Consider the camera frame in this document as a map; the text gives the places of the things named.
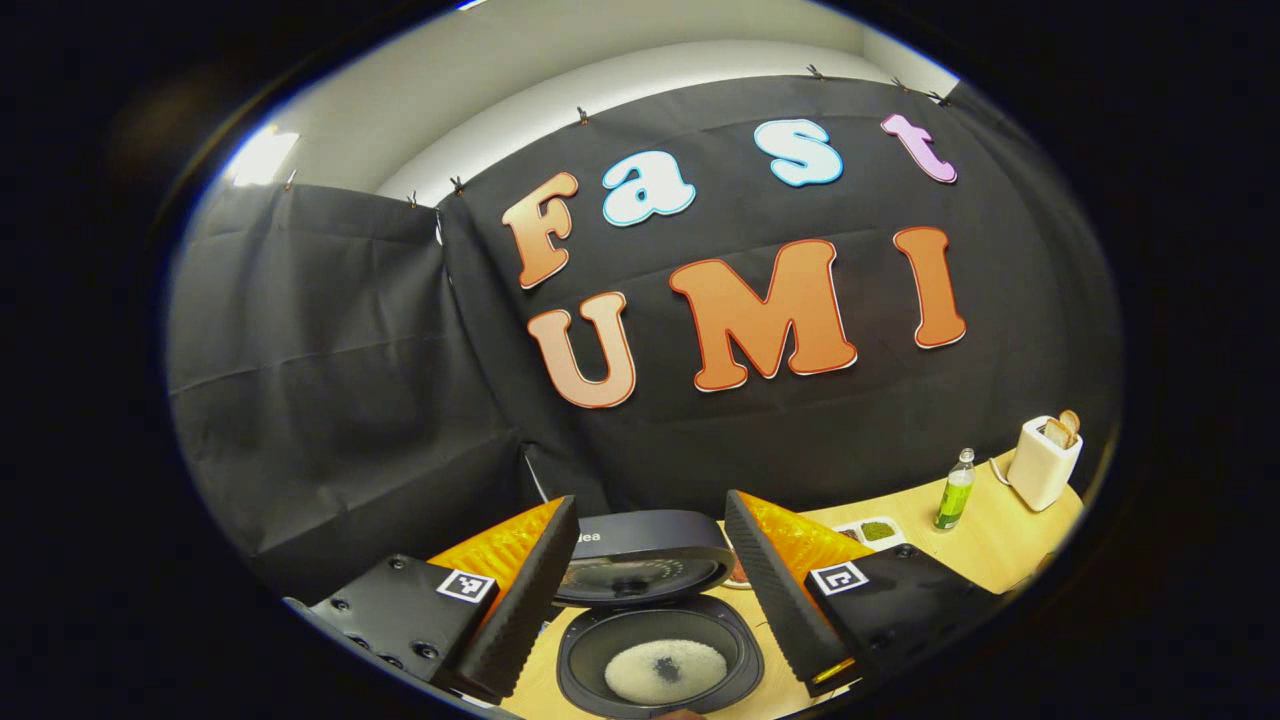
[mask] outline pink letter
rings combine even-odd
[[[906,122],[906,118],[897,114],[886,118],[881,123],[881,127],[884,128],[884,132],[896,135],[902,141],[902,147],[906,147],[915,164],[931,178],[945,183],[956,181],[956,169],[951,167],[951,163],[938,160],[938,156],[933,154],[933,149],[927,145],[928,142],[933,142],[933,138],[929,137],[929,131],[913,126]]]

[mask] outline white toaster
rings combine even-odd
[[[1062,495],[1080,448],[1084,447],[1082,436],[1076,436],[1075,445],[1066,450],[1044,437],[1041,428],[1048,419],[1048,415],[1041,415],[1023,423],[1023,434],[1018,438],[1018,450],[1007,474],[1009,484],[1037,512],[1053,505]]]

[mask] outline rice cooker lid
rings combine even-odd
[[[689,597],[733,571],[733,551],[712,518],[639,510],[579,519],[579,538],[556,605],[628,607]]]

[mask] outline rice cooker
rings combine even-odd
[[[586,607],[561,638],[556,675],[581,710],[618,719],[698,714],[745,698],[764,675],[755,635],[701,594],[735,556],[712,518],[641,510],[579,519],[554,605]]]

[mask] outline bread slice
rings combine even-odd
[[[1044,424],[1044,437],[1047,437],[1053,445],[1066,450],[1071,442],[1071,429],[1061,421],[1050,418]]]
[[[1066,425],[1066,429],[1071,430],[1073,436],[1080,432],[1080,416],[1071,410],[1062,410],[1057,419]]]

